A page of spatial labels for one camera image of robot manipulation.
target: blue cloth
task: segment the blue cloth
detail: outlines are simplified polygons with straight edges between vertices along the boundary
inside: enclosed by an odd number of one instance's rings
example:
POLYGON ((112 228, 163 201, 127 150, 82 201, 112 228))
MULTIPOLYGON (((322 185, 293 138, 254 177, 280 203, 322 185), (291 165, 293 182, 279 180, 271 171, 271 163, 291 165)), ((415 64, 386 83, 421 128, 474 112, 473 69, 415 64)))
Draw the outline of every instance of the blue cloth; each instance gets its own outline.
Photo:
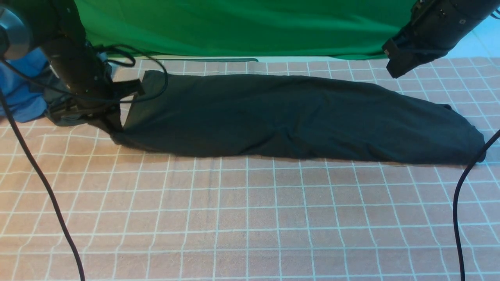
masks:
MULTIPOLYGON (((35 49, 25 57, 8 62, 29 77, 35 77, 42 72, 47 59, 40 49, 35 49)), ((17 122, 24 123, 42 116, 47 109, 47 103, 42 92, 30 92, 30 84, 0 63, 0 86, 8 107, 17 122)), ((0 116, 5 116, 0 106, 0 116)))

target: black cable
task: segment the black cable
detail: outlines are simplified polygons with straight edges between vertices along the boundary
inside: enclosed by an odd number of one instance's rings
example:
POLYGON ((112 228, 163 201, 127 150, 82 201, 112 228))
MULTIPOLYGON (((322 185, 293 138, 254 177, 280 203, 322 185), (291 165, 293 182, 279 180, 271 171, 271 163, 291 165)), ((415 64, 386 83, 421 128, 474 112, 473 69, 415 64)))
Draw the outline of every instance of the black cable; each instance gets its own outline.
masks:
POLYGON ((491 17, 493 17, 494 19, 500 20, 500 8, 496 9, 495 12, 497 14, 499 14, 499 15, 496 15, 495 13, 492 13, 491 17))
POLYGON ((455 232, 456 250, 458 251, 458 265, 460 266, 460 281, 466 281, 466 270, 464 265, 464 253, 462 252, 462 243, 460 242, 460 230, 459 230, 459 194, 464 181, 467 178, 469 172, 474 168, 479 159, 483 157, 486 151, 500 138, 500 130, 498 130, 487 142, 477 155, 472 159, 472 161, 467 165, 463 171, 458 183, 456 184, 455 194, 453 196, 453 230, 455 232))
MULTIPOLYGON (((125 44, 115 44, 115 45, 111 45, 107 48, 117 48, 117 47, 122 47, 122 48, 126 48, 126 49, 130 49, 134 52, 138 52, 138 53, 141 53, 141 51, 139 51, 138 49, 132 47, 132 46, 128 46, 128 45, 125 45, 125 44)), ((4 64, 8 69, 10 69, 12 72, 14 72, 15 74, 17 74, 18 76, 20 76, 21 78, 25 79, 26 81, 34 84, 34 85, 37 85, 37 86, 40 86, 40 87, 44 87, 44 88, 47 88, 49 90, 52 90, 54 92, 57 92, 57 93, 60 93, 60 94, 63 94, 63 95, 67 95, 67 96, 71 96, 75 99, 81 99, 81 100, 86 100, 86 101, 93 101, 93 102, 100 102, 100 103, 110 103, 110 104, 135 104, 135 103, 141 103, 141 102, 146 102, 146 101, 150 101, 150 100, 154 100, 156 98, 158 98, 159 96, 161 96, 163 94, 163 92, 165 92, 167 90, 167 87, 169 85, 169 74, 167 72, 167 70, 165 69, 165 67, 163 66, 163 64, 155 59, 155 58, 152 58, 151 56, 147 55, 147 54, 143 54, 144 57, 154 61, 155 63, 157 63, 161 70, 163 71, 164 73, 164 82, 163 82, 163 87, 158 91, 158 93, 156 93, 155 95, 151 96, 151 97, 146 97, 146 98, 137 98, 137 99, 134 99, 134 100, 114 100, 114 99, 102 99, 102 98, 94 98, 94 97, 88 97, 88 96, 83 96, 83 95, 76 95, 76 94, 73 94, 73 93, 70 93, 70 92, 67 92, 67 91, 64 91, 64 90, 60 90, 58 88, 55 88, 55 87, 52 87, 50 85, 47 85, 47 84, 43 84, 43 83, 40 83, 38 81, 36 81, 35 79, 25 75, 24 73, 22 73, 21 71, 19 71, 17 68, 15 68, 14 66, 12 66, 12 64, 8 63, 5 59, 3 58, 0 58, 0 63, 4 64)))
POLYGON ((98 51, 98 52, 105 52, 107 55, 110 55, 111 54, 119 54, 119 55, 122 55, 123 57, 127 58, 130 60, 130 62, 122 62, 122 61, 118 61, 118 60, 114 60, 114 59, 106 59, 104 61, 104 63, 113 63, 117 66, 121 66, 121 67, 125 67, 125 68, 133 68, 134 66, 136 66, 136 58, 131 55, 129 52, 126 52, 124 50, 120 50, 119 48, 116 48, 116 47, 105 47, 105 48, 102 48, 102 50, 98 51))
POLYGON ((7 100, 4 96, 4 93, 0 89, 0 104, 3 107, 3 111, 5 112, 5 116, 7 117, 8 122, 10 123, 10 126, 12 127, 12 130, 14 131, 15 137, 19 141, 19 144, 22 147, 22 150, 24 151, 24 154, 26 154, 26 157, 28 158, 29 162, 33 166, 33 169, 36 171, 38 176, 40 177, 41 182, 45 186, 45 189, 47 189, 48 196, 50 197, 50 201, 52 201, 52 205, 55 210, 55 215, 57 216, 57 220, 59 221, 59 224, 61 226, 62 232, 64 233, 64 237, 66 237, 67 243, 69 244, 69 247, 71 248, 71 251, 73 252, 74 259, 76 261, 76 266, 78 267, 78 273, 80 275, 80 281, 85 281, 85 272, 84 272, 84 266, 82 264, 82 260, 80 259, 80 255, 78 254, 78 249, 77 246, 75 245, 75 242, 73 242, 73 239, 71 238, 70 232, 68 231, 68 227, 66 227, 66 223, 64 221, 63 214, 61 213, 61 208, 59 208, 58 201, 56 199, 56 196, 54 195, 54 191, 52 190, 52 187, 47 180, 47 178, 44 175, 44 172, 40 167, 38 166, 37 161, 33 157, 32 153, 30 152, 30 148, 26 144, 26 141, 23 138, 23 134, 19 131, 18 125, 16 124, 16 121, 14 120, 14 117, 12 115, 11 110, 9 109, 9 105, 7 104, 7 100))

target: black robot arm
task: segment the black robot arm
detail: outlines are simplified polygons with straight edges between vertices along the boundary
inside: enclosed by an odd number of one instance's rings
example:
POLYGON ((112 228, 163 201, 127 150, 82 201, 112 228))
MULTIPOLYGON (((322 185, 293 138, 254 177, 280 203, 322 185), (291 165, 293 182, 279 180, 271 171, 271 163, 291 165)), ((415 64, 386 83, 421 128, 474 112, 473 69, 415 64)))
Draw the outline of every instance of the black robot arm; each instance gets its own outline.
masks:
POLYGON ((111 69, 86 37, 74 0, 0 0, 3 59, 40 48, 71 94, 49 109, 51 116, 81 116, 109 134, 122 131, 119 100, 142 94, 141 82, 113 82, 111 69))
POLYGON ((499 6, 500 0, 417 0, 408 24, 382 46, 388 72, 399 78, 446 56, 499 6))

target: pink grid mat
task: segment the pink grid mat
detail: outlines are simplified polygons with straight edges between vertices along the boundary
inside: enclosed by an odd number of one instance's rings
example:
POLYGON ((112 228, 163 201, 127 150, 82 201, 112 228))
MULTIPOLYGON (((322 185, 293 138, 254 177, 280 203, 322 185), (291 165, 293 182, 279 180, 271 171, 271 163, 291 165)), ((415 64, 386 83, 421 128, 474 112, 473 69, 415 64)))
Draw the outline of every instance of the pink grid mat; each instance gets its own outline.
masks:
MULTIPOLYGON (((310 75, 448 103, 500 129, 500 58, 440 59, 394 80, 386 60, 167 61, 172 74, 310 75)), ((117 80, 155 69, 118 69, 117 80)), ((114 145, 87 126, 20 124, 88 280, 456 281, 451 200, 462 167, 259 157, 192 159, 114 145)), ((46 191, 0 122, 0 281, 77 280, 46 191)), ((459 204, 469 281, 500 280, 500 146, 459 204)))

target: green screen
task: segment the green screen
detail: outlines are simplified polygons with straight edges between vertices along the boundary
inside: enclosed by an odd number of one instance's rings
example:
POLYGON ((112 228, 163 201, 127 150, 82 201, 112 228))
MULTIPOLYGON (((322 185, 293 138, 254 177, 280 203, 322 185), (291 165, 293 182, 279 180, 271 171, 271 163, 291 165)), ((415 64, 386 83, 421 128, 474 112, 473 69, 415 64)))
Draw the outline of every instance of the green screen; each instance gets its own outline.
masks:
POLYGON ((179 56, 369 59, 415 0, 76 0, 94 45, 179 56))

